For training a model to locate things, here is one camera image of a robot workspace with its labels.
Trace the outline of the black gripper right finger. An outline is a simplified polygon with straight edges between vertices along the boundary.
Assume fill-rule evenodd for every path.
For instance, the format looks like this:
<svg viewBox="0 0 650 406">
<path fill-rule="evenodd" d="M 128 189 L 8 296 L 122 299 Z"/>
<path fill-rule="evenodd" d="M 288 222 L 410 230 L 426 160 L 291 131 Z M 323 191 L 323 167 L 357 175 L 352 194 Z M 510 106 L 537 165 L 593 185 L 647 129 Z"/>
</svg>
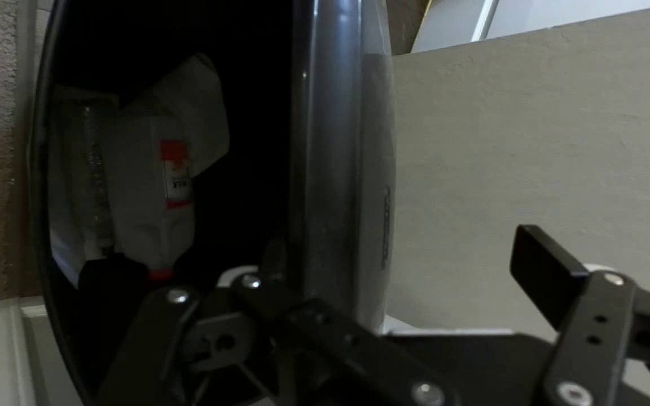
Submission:
<svg viewBox="0 0 650 406">
<path fill-rule="evenodd" d="M 518 225 L 510 275 L 556 332 L 537 406 L 650 406 L 623 372 L 650 372 L 650 291 L 619 272 L 588 272 L 538 225 Z"/>
</svg>

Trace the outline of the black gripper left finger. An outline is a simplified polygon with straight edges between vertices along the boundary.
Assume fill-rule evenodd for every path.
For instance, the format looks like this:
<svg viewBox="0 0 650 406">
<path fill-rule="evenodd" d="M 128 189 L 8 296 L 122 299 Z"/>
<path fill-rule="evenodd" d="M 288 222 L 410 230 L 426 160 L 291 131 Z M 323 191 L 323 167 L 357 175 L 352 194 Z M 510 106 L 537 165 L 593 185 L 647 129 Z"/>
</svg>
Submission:
<svg viewBox="0 0 650 406">
<path fill-rule="evenodd" d="M 93 406 L 459 406 L 441 372 L 257 274 L 148 294 Z"/>
</svg>

